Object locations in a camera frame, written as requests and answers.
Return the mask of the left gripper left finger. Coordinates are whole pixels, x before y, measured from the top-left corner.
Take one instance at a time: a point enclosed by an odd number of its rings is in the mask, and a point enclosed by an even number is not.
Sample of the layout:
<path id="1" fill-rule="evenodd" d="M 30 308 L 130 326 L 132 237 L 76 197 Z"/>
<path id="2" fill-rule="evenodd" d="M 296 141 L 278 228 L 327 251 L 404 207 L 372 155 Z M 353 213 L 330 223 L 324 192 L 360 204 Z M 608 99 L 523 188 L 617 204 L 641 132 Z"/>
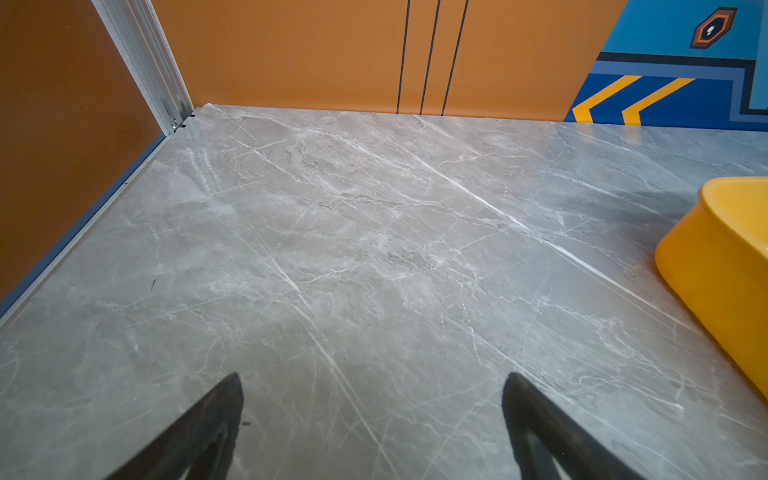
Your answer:
<path id="1" fill-rule="evenodd" d="M 225 479 L 241 425 L 244 393 L 233 372 L 109 475 L 111 479 Z"/>

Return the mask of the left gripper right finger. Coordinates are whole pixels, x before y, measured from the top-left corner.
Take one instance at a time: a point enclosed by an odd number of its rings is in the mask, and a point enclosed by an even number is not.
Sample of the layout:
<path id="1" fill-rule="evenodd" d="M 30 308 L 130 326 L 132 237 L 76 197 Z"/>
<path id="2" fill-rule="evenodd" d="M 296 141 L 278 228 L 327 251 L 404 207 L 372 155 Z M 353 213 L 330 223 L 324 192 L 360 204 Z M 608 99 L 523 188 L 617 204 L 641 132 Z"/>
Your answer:
<path id="1" fill-rule="evenodd" d="M 522 374 L 512 372 L 502 411 L 523 479 L 640 479 Z"/>

